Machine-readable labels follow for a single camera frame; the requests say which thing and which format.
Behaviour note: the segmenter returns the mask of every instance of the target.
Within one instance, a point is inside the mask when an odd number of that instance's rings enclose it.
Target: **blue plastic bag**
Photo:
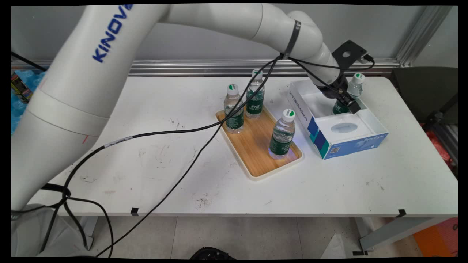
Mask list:
[[[21,78],[23,83],[33,92],[36,91],[37,86],[41,83],[45,72],[40,74],[34,74],[32,70],[16,70],[15,73]],[[16,130],[18,123],[26,110],[26,103],[23,103],[14,93],[11,91],[11,135]]]

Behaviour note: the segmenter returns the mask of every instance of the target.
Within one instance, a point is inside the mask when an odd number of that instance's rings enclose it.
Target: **wooden tray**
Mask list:
[[[216,112],[218,120],[222,120],[224,117],[223,110]],[[268,148],[275,124],[275,117],[266,107],[263,107],[258,119],[249,119],[244,115],[244,128],[238,134],[227,132],[226,123],[223,124],[222,133],[224,138],[251,180],[258,181],[264,179],[269,175],[294,165],[304,157],[304,154],[294,142],[291,143],[291,147],[285,158],[275,160],[270,157]]]

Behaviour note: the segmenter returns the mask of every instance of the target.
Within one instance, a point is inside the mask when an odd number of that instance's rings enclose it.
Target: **green bottle label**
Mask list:
[[[240,111],[241,114],[237,116],[232,116],[226,121],[226,126],[231,129],[239,129],[244,125],[244,111]]]
[[[348,107],[344,106],[339,100],[336,100],[335,105],[333,106],[333,114],[340,114],[350,111]]]
[[[249,100],[247,102],[247,112],[250,114],[259,114],[262,112],[262,107],[263,107],[263,98],[258,101]]]
[[[276,155],[285,155],[289,151],[291,142],[281,143],[272,136],[270,141],[270,151]]]

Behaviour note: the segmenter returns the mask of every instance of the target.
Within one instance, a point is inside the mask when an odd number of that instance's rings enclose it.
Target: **floor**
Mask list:
[[[140,219],[111,217],[115,239]],[[374,226],[389,220],[375,218]],[[313,259],[321,258],[334,234],[341,234],[346,258],[422,256],[413,236],[368,256],[353,256],[360,250],[353,218],[148,217],[114,246],[112,257],[189,259],[202,247],[215,247],[235,259]],[[93,236],[96,254],[109,246],[104,217],[98,219]]]

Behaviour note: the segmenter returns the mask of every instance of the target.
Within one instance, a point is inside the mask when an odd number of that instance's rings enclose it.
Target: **white wall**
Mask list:
[[[351,39],[375,58],[394,58],[424,7],[275,4],[286,13],[302,10],[321,29],[333,51]],[[11,49],[31,60],[52,60],[84,7],[12,7]],[[262,44],[193,27],[157,24],[136,59],[272,58]]]
[[[458,6],[450,10],[413,66],[458,67]]]

